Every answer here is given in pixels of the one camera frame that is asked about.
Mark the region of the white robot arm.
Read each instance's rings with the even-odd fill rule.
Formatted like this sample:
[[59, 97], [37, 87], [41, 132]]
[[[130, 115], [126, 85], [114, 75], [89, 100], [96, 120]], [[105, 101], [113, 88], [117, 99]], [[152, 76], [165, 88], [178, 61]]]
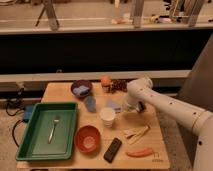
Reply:
[[131, 111], [140, 102], [149, 103], [198, 136], [193, 171], [213, 171], [213, 113], [189, 103], [160, 94], [153, 82], [142, 77], [127, 84], [123, 109]]

